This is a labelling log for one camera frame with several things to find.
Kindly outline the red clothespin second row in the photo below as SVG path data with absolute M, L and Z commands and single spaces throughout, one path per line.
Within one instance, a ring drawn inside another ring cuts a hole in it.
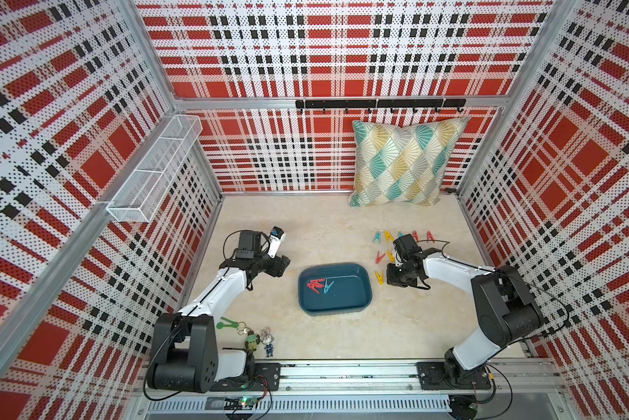
M 380 264 L 382 262 L 382 260 L 386 257 L 386 252 L 377 252 L 376 258 L 375 258 L 375 264 Z

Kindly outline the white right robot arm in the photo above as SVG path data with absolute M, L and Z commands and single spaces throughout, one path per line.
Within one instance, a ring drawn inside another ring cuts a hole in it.
M 543 327 L 545 317 L 516 269 L 460 262 L 436 248 L 421 248 L 412 236 L 393 242 L 396 262 L 386 268 L 386 283 L 428 290 L 435 278 L 467 292 L 473 299 L 478 327 L 465 341 L 450 348 L 444 371 L 453 381 L 474 372 L 489 359 Z

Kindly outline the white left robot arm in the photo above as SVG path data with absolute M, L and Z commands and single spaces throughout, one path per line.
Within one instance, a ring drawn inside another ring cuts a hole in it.
M 238 296 L 253 289 L 259 274 L 280 278 L 290 260 L 278 255 L 286 238 L 280 227 L 269 234 L 237 233 L 237 248 L 220 264 L 211 284 L 190 304 L 176 313 L 164 313 L 155 323 L 146 389 L 204 394 L 225 380 L 254 382 L 253 351 L 220 348 L 216 323 Z

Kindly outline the teal plastic storage box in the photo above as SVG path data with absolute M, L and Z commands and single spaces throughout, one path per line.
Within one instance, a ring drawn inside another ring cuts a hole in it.
M 307 287 L 313 279 L 334 280 L 328 294 Z M 299 306 L 310 316 L 363 311 L 372 302 L 372 286 L 367 270 L 359 264 L 328 264 L 305 269 L 298 278 Z

